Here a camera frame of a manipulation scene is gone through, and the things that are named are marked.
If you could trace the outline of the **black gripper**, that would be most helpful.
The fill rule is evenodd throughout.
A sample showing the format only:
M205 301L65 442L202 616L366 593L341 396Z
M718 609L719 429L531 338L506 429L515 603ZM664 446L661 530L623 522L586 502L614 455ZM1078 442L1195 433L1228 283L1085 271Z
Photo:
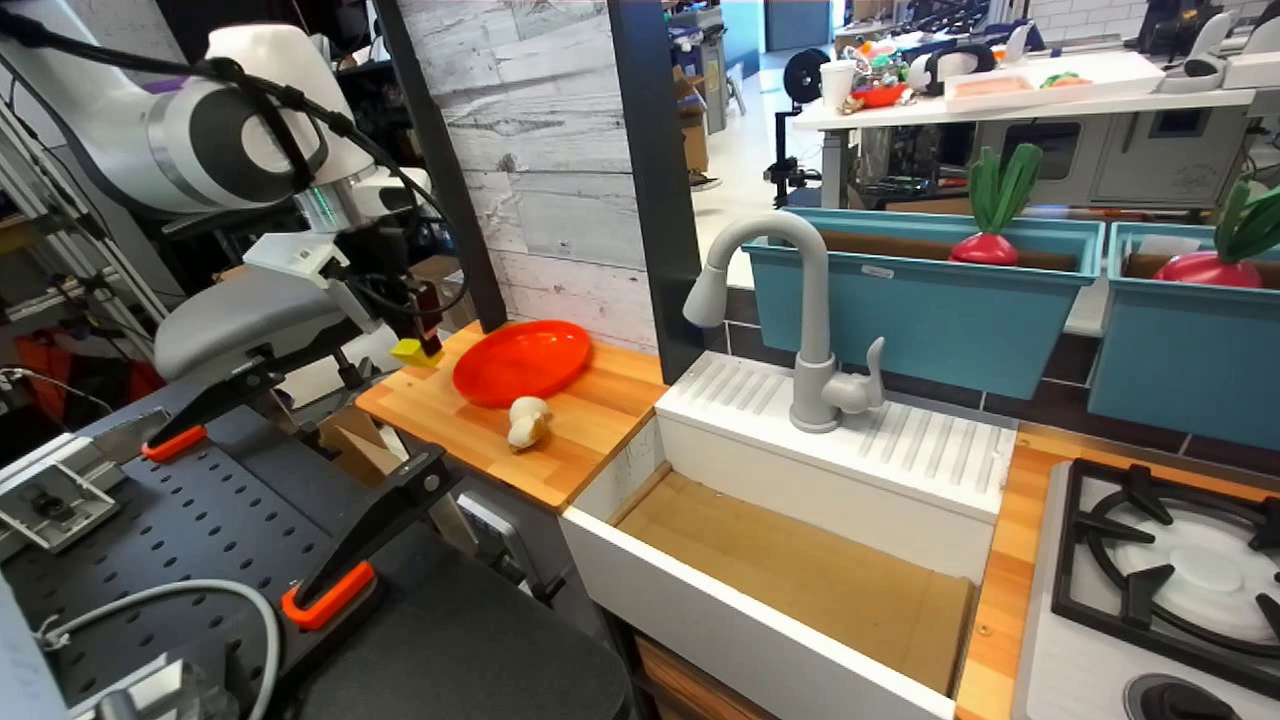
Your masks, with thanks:
M348 270L341 282L378 314L407 314L412 310L412 241L400 219L378 219L366 229L348 229L335 236ZM424 358L441 358L441 295L427 282L415 283L415 323Z

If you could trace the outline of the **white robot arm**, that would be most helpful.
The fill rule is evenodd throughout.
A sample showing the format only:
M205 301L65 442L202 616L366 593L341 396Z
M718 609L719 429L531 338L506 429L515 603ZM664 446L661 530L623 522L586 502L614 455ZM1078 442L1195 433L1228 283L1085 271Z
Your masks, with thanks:
M5 65L67 136L87 178L154 218L298 210L231 282L158 327L167 377L209 362L343 349L367 327L438 341L438 306L384 219L427 188L351 122L319 48L298 24L231 24L205 59L103 48L67 0L5 0Z

